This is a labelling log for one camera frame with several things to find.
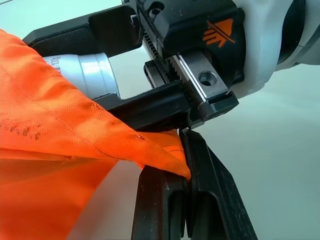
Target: white background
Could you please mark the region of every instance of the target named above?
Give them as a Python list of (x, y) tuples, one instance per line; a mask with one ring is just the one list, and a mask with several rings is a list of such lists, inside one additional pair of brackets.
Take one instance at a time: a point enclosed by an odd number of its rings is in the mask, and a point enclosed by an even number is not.
[[(0, 5), (0, 29), (24, 38), (32, 30), (120, 3), (13, 0)], [(122, 97), (150, 89), (143, 73), (148, 60), (143, 48), (111, 58)], [(197, 129), (232, 173), (260, 240), (320, 239), (319, 89), (320, 66), (282, 70), (236, 109)], [(119, 163), (69, 239), (130, 239), (139, 173), (134, 164)]]

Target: orange cloth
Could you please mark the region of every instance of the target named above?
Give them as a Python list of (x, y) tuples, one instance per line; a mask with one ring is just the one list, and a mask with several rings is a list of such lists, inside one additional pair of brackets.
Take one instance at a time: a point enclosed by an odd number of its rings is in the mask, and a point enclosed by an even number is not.
[(190, 178), (176, 131), (134, 131), (0, 30), (0, 240), (65, 239), (118, 160)]

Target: orange logo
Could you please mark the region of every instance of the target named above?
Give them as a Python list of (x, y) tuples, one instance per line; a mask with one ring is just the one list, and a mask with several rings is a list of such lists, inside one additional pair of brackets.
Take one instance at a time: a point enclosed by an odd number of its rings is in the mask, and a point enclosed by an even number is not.
[(219, 48), (222, 48), (227, 41), (236, 43), (230, 36), (232, 33), (232, 25), (234, 20), (232, 18), (220, 21), (218, 23), (207, 22), (209, 30), (204, 32), (203, 40), (207, 45), (219, 43)]

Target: white wall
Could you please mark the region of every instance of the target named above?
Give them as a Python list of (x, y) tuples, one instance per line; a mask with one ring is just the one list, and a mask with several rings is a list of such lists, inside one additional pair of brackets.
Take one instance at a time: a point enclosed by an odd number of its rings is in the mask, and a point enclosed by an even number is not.
[[(34, 29), (120, 3), (13, 0), (0, 5), (0, 28), (23, 38)], [(122, 97), (150, 89), (143, 73), (148, 60), (143, 48), (111, 59)], [(132, 86), (139, 90), (133, 92)], [(319, 89), (320, 66), (276, 72), (263, 90), (197, 129), (232, 173), (260, 240), (320, 239)], [(69, 239), (129, 239), (139, 173), (134, 164), (119, 163)]]

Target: orange fabric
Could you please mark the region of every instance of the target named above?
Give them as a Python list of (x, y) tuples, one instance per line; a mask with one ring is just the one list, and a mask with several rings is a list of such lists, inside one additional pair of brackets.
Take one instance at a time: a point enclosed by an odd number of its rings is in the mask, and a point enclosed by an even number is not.
[(65, 239), (118, 160), (190, 178), (175, 131), (134, 131), (0, 30), (0, 240)]

